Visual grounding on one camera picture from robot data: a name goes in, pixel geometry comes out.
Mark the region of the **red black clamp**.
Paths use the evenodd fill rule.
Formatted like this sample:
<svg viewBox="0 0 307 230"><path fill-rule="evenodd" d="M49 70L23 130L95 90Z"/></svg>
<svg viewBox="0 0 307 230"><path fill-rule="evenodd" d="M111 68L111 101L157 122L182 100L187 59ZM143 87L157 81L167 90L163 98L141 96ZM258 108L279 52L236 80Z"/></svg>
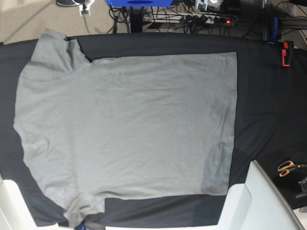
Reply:
<svg viewBox="0 0 307 230"><path fill-rule="evenodd" d="M294 52L294 42L284 41L282 48L282 66L289 67L292 62Z"/></svg>

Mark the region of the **orange handled scissors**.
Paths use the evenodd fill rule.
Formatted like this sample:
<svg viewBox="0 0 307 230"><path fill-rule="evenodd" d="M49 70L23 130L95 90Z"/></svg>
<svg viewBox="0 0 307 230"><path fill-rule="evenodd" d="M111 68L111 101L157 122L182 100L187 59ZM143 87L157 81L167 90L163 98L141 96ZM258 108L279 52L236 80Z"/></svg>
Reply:
<svg viewBox="0 0 307 230"><path fill-rule="evenodd" d="M285 161L281 165L277 167L277 171L279 174L279 177L285 177L287 176L290 172L300 169L300 168L306 168L307 164L295 164L293 161Z"/></svg>

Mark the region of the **black crumpled object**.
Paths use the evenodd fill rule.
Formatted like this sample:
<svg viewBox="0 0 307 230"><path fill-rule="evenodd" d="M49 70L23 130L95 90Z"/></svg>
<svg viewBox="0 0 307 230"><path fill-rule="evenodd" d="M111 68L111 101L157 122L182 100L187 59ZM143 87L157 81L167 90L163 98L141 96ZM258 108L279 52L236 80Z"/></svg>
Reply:
<svg viewBox="0 0 307 230"><path fill-rule="evenodd" d="M305 177L304 179L302 179L298 183L300 184L302 191L299 194L296 195L296 197L295 197L296 199L307 196L307 178Z"/></svg>

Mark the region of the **black table leg post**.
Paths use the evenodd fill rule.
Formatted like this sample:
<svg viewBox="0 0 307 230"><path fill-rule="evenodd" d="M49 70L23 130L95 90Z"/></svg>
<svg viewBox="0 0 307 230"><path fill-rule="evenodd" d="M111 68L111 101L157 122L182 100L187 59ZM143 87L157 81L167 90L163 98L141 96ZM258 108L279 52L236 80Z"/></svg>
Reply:
<svg viewBox="0 0 307 230"><path fill-rule="evenodd" d="M129 7L130 17L130 32L142 33L143 31L143 17L146 12L146 7Z"/></svg>

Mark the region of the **grey T-shirt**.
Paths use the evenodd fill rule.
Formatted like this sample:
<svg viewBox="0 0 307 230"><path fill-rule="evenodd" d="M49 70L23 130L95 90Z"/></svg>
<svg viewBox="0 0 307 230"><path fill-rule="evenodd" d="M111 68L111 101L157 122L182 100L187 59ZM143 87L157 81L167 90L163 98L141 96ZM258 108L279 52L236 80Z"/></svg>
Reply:
<svg viewBox="0 0 307 230"><path fill-rule="evenodd" d="M89 61L46 29L17 86L24 162L70 227L105 200L227 193L235 52Z"/></svg>

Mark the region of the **blue plastic mount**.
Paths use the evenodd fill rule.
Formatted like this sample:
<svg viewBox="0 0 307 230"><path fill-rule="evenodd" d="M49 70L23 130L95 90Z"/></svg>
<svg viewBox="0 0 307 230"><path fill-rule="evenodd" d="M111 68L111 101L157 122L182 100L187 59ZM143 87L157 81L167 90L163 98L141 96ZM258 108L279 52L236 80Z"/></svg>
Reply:
<svg viewBox="0 0 307 230"><path fill-rule="evenodd" d="M106 2L114 7L168 7L172 0L106 0Z"/></svg>

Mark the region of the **blue clamp on frame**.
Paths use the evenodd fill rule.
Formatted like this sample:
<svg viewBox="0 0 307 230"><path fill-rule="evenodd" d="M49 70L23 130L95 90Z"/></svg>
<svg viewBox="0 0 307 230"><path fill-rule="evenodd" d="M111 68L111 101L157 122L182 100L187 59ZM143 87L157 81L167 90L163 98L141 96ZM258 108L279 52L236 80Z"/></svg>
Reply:
<svg viewBox="0 0 307 230"><path fill-rule="evenodd" d="M268 43L270 44L276 44L278 40L278 18L273 17L272 18L272 26L271 26L271 35L268 38Z"/></svg>

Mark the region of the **white base block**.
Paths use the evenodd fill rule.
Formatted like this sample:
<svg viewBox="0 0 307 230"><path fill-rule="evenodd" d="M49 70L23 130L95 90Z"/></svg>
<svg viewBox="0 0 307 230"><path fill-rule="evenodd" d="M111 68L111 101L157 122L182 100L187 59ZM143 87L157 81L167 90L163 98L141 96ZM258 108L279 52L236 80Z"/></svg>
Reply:
<svg viewBox="0 0 307 230"><path fill-rule="evenodd" d="M0 180L0 230L36 230L20 189L12 180Z"/></svg>
<svg viewBox="0 0 307 230"><path fill-rule="evenodd" d="M231 186L218 230L303 230L292 208L259 163L250 163L244 183Z"/></svg>

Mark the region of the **white power strip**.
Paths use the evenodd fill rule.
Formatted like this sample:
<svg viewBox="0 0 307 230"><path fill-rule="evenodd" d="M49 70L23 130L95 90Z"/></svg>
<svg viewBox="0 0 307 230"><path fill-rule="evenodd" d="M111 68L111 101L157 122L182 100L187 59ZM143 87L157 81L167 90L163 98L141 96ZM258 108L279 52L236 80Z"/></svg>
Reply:
<svg viewBox="0 0 307 230"><path fill-rule="evenodd" d="M234 25L238 21L238 17L234 15L212 14L212 13L170 13L170 12L154 12L149 13L144 19L155 23L191 23L209 25Z"/></svg>

